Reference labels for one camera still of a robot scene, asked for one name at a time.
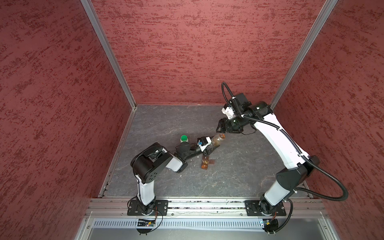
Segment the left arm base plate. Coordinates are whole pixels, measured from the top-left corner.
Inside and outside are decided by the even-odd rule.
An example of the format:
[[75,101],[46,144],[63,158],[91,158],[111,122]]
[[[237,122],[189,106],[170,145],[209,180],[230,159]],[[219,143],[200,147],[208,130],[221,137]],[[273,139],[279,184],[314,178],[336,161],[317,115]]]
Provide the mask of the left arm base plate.
[[134,199],[128,202],[128,216],[166,216],[168,211],[169,201],[167,200],[154,200],[147,206],[142,204],[139,200]]

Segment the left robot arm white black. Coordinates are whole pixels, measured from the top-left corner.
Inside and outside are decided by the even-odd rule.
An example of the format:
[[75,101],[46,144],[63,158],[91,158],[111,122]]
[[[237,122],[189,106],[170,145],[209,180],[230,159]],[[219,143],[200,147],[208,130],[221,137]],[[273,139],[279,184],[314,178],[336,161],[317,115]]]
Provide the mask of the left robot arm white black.
[[180,143],[173,154],[159,143],[154,143],[136,155],[131,161],[131,167],[138,182],[140,208],[147,215],[155,209],[155,178],[165,168],[181,173],[187,168],[188,160],[199,155],[207,157],[217,148],[214,143],[200,139],[198,143]]

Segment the white bottle green cap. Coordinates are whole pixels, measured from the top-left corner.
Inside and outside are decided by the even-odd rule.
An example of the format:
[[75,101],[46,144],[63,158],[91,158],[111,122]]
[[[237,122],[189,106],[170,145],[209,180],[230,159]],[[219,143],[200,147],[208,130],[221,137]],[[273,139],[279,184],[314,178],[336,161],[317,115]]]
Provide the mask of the white bottle green cap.
[[187,135],[182,135],[182,136],[180,137],[180,142],[181,142],[181,143],[188,143],[188,142],[189,142],[189,138],[188,138],[188,136],[187,136]]

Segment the amber pill bottle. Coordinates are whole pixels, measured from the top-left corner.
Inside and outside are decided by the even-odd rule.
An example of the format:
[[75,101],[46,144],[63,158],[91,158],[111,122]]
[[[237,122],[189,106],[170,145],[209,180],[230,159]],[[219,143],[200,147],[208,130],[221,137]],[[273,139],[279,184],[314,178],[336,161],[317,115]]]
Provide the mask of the amber pill bottle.
[[212,146],[218,147],[222,144],[222,142],[225,140],[226,136],[225,134],[219,133],[216,134],[214,137],[211,138]]

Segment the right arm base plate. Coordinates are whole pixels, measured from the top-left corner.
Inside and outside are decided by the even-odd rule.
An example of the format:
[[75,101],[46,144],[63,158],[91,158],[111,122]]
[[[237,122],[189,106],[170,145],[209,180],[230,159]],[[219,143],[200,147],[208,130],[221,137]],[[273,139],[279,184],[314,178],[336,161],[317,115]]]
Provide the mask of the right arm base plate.
[[267,217],[272,218],[274,216],[284,217],[287,215],[283,202],[278,203],[272,207],[271,210],[267,210],[265,213],[262,211],[260,200],[246,200],[244,201],[245,210],[248,217]]

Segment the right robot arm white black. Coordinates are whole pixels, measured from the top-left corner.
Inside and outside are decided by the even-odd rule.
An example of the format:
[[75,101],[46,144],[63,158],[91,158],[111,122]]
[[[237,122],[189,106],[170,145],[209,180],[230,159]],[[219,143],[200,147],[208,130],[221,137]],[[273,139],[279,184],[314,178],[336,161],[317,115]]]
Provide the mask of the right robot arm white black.
[[222,108],[225,118],[219,121],[218,133],[241,134],[246,125],[261,132],[279,154],[285,168],[276,174],[272,186],[260,198],[260,211],[269,216],[276,206],[296,193],[299,185],[311,174],[313,167],[303,157],[308,153],[294,144],[269,105],[259,102],[238,103],[232,99]]

